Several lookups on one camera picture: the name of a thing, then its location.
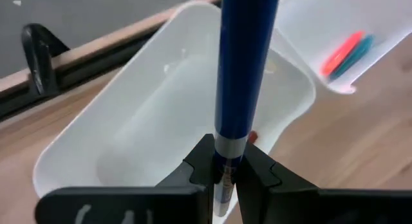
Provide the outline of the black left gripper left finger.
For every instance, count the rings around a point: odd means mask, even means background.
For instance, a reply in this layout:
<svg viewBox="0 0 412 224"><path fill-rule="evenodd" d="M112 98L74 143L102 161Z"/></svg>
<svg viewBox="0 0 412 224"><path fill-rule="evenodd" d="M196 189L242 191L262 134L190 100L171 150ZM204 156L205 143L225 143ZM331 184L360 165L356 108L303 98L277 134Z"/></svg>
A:
<svg viewBox="0 0 412 224"><path fill-rule="evenodd" d="M211 223L214 137L206 134L154 187L64 187L35 207L40 224Z"/></svg>

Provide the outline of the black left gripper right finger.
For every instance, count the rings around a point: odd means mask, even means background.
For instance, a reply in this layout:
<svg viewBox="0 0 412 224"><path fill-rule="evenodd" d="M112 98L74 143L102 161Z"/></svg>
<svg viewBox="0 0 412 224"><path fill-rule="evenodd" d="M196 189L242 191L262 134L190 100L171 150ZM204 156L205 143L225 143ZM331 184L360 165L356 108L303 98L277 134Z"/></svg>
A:
<svg viewBox="0 0 412 224"><path fill-rule="evenodd" d="M252 144L236 185L244 223L411 224L411 191L319 188Z"/></svg>

